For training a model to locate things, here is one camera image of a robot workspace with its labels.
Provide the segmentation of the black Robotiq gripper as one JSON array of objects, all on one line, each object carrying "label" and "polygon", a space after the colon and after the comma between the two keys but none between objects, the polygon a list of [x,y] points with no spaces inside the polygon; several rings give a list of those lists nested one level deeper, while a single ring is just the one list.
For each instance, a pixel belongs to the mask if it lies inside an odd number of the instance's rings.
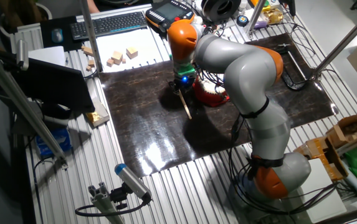
[{"label": "black Robotiq gripper", "polygon": [[169,82],[169,87],[172,89],[174,94],[181,93],[182,95],[189,91],[195,81],[195,76],[175,75],[173,81]]}]

